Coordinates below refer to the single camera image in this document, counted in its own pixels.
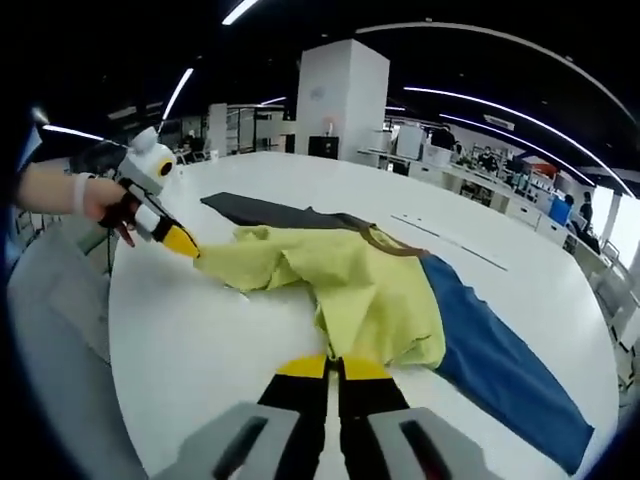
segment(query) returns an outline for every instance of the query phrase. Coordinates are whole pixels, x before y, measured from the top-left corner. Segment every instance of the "led light strip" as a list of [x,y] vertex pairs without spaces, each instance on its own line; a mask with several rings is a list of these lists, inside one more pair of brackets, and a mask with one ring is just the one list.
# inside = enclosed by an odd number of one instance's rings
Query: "led light strip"
[[57,127],[55,125],[44,125],[42,128],[43,130],[48,130],[50,132],[68,133],[69,135],[90,138],[91,140],[98,140],[99,142],[107,142],[112,145],[117,145],[119,147],[127,148],[125,145],[121,145],[120,143],[114,142],[112,140],[107,140],[106,138],[98,137],[97,135],[91,135],[90,133],[84,133],[79,130],[72,130],[71,128]]
[[636,196],[633,194],[633,192],[631,191],[631,189],[627,186],[626,183],[624,183],[622,181],[622,179],[611,169],[609,168],[602,160],[600,160],[598,157],[595,156],[595,154],[593,154],[592,152],[590,152],[589,150],[587,150],[585,147],[583,147],[582,145],[580,145],[578,142],[576,142],[574,139],[568,137],[567,135],[565,135],[564,133],[556,130],[555,128],[547,125],[546,123],[541,122],[540,120],[536,120],[535,118],[532,118],[528,115],[525,115],[524,113],[520,113],[516,110],[512,110],[511,108],[507,108],[504,107],[502,105],[498,105],[497,103],[492,103],[492,102],[488,102],[487,100],[482,100],[480,98],[475,98],[475,97],[470,97],[468,95],[461,95],[459,93],[453,93],[453,92],[445,92],[443,90],[434,90],[432,88],[418,88],[418,87],[404,87],[405,90],[407,91],[411,91],[411,92],[422,92],[422,93],[435,93],[437,95],[446,95],[449,97],[455,97],[455,98],[461,98],[463,100],[471,100],[472,102],[478,102],[478,103],[482,103],[483,105],[488,105],[490,107],[494,107],[494,108],[498,108],[500,110],[503,110],[505,112],[511,113],[513,115],[516,115],[520,118],[524,118],[525,120],[529,120],[530,122],[535,123],[536,125],[552,132],[555,133],[557,136],[559,136],[560,138],[563,138],[564,140],[566,140],[567,142],[571,143],[574,147],[578,148],[580,151],[582,151],[583,153],[585,153],[586,155],[588,155],[589,157],[591,157],[593,160],[595,160],[602,168],[604,168],[607,173],[609,175],[611,175],[621,186],[622,188],[624,188],[624,190],[632,197],[632,198],[636,198]]
[[505,137],[509,137],[509,138],[514,139],[514,140],[517,140],[518,142],[520,142],[520,143],[522,143],[524,145],[528,145],[531,148],[535,148],[536,150],[538,150],[539,152],[545,154],[549,158],[553,158],[556,162],[558,162],[558,163],[564,165],[565,167],[567,167],[569,170],[571,170],[573,173],[578,175],[580,178],[584,179],[584,181],[586,181],[592,187],[595,186],[595,183],[593,183],[591,180],[589,180],[587,177],[585,177],[582,173],[580,173],[578,170],[573,168],[571,165],[569,165],[568,163],[566,163],[563,160],[560,160],[558,157],[556,157],[555,155],[550,154],[546,150],[543,150],[542,148],[534,145],[533,143],[529,143],[526,140],[522,140],[521,138],[518,138],[518,137],[516,137],[514,135],[511,135],[510,133],[503,132],[502,130],[498,130],[497,128],[488,127],[488,126],[483,125],[481,123],[472,122],[471,120],[465,120],[464,118],[454,117],[452,115],[445,115],[444,113],[441,113],[440,116],[444,117],[444,118],[450,118],[451,120],[455,120],[457,122],[463,122],[463,123],[468,123],[469,125],[475,125],[476,127],[486,128],[487,130],[491,130],[492,132],[496,132],[496,133],[499,133],[500,135],[504,135]]
[[287,97],[274,98],[273,100],[267,100],[266,102],[262,102],[260,106],[264,107],[266,105],[271,105],[272,103],[281,102],[282,100],[286,100],[286,99]]
[[187,70],[182,74],[182,78],[178,82],[178,86],[176,87],[176,89],[173,91],[173,95],[171,95],[171,99],[167,104],[167,108],[164,109],[164,113],[162,114],[163,122],[169,116],[169,112],[171,111],[171,108],[173,108],[173,104],[178,98],[178,95],[180,95],[180,90],[182,90],[182,87],[184,87],[184,84],[187,83],[187,80],[189,80],[189,77],[191,76],[192,73],[193,73],[193,68],[187,68]]
[[253,7],[259,0],[244,0],[240,5],[233,9],[233,11],[227,15],[222,21],[223,25],[231,25],[238,18],[240,18],[247,10]]

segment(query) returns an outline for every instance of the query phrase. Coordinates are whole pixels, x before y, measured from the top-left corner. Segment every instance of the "ceiling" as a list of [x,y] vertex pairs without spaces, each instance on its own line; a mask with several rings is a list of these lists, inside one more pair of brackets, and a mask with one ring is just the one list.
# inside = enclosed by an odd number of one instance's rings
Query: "ceiling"
[[[261,0],[223,27],[222,19],[239,0],[183,0],[171,9],[159,8],[157,2],[114,0],[102,4],[102,10],[84,11],[74,8],[76,2],[50,3],[32,20],[36,47],[23,64],[34,98],[58,125],[115,135],[122,123],[109,120],[108,113],[135,105],[137,115],[144,117],[145,105],[166,102],[189,66],[195,73],[172,116],[204,113],[213,102],[255,103],[280,96],[288,98],[287,107],[295,114],[301,53],[356,38],[390,59],[389,102],[404,106],[410,116],[437,120],[446,113],[484,123],[483,115],[492,114],[514,123],[513,134],[571,165],[596,165],[522,118],[404,87],[465,94],[554,127],[612,168],[640,171],[640,70],[628,58],[637,43],[631,11],[563,13],[539,3],[498,8],[492,2],[478,7],[444,0]],[[443,28],[355,33],[426,18],[508,33],[569,57],[627,112],[558,60],[503,38]],[[63,142],[54,136],[45,135],[52,149]],[[71,148],[71,140],[65,142],[64,148]],[[90,143],[73,142],[73,148]],[[633,186],[640,194],[640,185]]]

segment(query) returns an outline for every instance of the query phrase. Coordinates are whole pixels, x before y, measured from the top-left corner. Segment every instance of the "blue cloth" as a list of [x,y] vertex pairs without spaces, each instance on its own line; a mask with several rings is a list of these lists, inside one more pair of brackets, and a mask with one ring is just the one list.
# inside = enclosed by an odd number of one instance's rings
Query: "blue cloth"
[[451,266],[435,255],[420,263],[445,335],[446,352],[436,373],[567,473],[575,473],[593,427],[527,344],[462,284]]

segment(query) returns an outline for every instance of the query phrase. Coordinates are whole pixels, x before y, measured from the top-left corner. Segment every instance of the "white pillar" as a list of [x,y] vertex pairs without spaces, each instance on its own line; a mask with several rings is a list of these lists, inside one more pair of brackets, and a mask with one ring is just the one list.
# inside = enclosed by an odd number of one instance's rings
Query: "white pillar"
[[609,216],[607,217],[607,223],[604,224],[604,230],[602,231],[602,245],[605,244],[607,240],[611,237],[611,232],[613,231],[613,225],[616,222],[616,217],[618,216],[618,209],[620,208],[620,199],[622,197],[620,195],[614,195],[611,199],[611,206],[609,207]]
[[387,104],[389,60],[355,40],[343,40],[302,54],[296,114],[296,153],[308,154],[309,137],[340,138],[338,158],[371,164],[358,154],[381,130]]
[[211,158],[227,156],[227,104],[209,105],[207,141],[205,148],[211,152]]

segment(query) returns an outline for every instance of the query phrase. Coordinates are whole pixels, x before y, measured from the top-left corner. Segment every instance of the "round table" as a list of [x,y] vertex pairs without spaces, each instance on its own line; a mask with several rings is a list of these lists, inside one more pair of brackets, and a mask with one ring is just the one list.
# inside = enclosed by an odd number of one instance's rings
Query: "round table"
[[[613,350],[596,299],[574,259],[526,226],[446,190],[347,162],[255,153],[179,167],[163,204],[202,245],[235,228],[200,198],[231,192],[319,212],[348,212],[450,263],[540,358],[595,433],[576,478],[615,433]],[[257,401],[276,369],[323,353],[314,305],[301,288],[244,295],[206,278],[156,243],[118,242],[109,298],[113,377],[122,415],[150,476],[182,442],[239,401]],[[391,372],[412,407],[425,406],[472,438],[504,479],[567,475],[426,368]],[[316,478],[348,478],[331,385]]]

